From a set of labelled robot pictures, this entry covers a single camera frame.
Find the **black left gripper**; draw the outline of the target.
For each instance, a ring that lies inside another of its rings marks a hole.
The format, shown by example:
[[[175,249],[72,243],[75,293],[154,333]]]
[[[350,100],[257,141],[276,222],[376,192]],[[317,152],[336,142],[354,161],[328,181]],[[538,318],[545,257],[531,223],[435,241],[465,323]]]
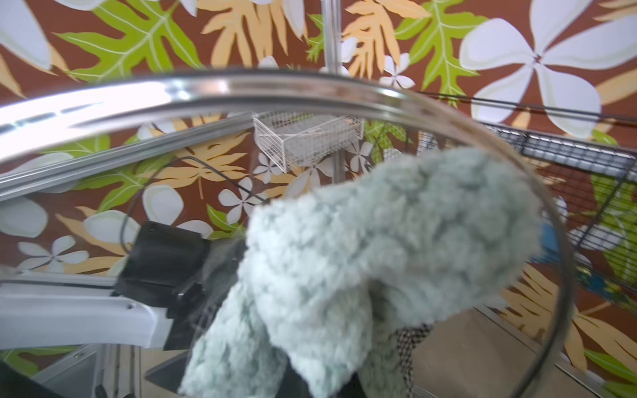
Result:
[[[165,351],[179,355],[152,367],[144,379],[177,393],[196,341],[211,326],[217,311],[237,282],[237,269],[246,251],[241,238],[213,240],[204,251],[194,275],[177,288],[175,305],[169,309],[173,325]]]

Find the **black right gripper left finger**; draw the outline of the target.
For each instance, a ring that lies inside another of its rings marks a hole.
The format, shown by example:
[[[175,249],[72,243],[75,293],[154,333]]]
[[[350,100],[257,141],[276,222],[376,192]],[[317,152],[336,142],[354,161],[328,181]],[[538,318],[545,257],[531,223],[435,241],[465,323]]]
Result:
[[[312,398],[306,381],[296,373],[291,364],[287,365],[276,398]]]

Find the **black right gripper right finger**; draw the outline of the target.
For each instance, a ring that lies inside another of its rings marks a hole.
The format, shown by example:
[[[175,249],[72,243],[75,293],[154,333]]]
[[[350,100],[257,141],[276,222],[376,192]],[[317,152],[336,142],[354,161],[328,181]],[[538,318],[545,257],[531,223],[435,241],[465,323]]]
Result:
[[[357,373],[342,387],[338,398],[367,398]]]

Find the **light green fluffy cloth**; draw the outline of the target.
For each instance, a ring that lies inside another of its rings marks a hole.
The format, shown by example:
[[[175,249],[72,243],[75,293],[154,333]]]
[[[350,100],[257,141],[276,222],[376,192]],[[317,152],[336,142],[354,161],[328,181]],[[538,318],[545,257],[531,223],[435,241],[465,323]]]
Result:
[[[497,295],[540,251],[541,205],[479,149],[402,155],[356,180],[257,207],[238,280],[179,391],[273,397],[292,368],[332,397],[397,330]]]

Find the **glass lid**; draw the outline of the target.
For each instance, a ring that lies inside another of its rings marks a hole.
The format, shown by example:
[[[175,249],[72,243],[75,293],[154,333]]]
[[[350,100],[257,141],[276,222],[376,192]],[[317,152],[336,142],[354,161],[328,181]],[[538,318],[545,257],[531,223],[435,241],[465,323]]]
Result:
[[[437,101],[411,91],[312,71],[226,69],[137,76],[3,107],[1,159],[8,162],[145,121],[235,109],[299,110],[384,120],[480,147],[518,167],[552,217],[562,261],[562,286],[546,340],[513,390],[515,397],[537,394],[559,358],[572,321],[577,284],[572,244],[552,195],[518,153],[480,122]]]

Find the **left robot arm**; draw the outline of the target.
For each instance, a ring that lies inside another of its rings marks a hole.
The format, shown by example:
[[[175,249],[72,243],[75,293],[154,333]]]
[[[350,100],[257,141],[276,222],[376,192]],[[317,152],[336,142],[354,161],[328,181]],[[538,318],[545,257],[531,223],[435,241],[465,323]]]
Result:
[[[2,396],[138,397],[145,381],[176,392],[245,250],[242,238],[149,222],[116,277],[2,278],[1,348],[71,347],[37,376],[3,363]]]

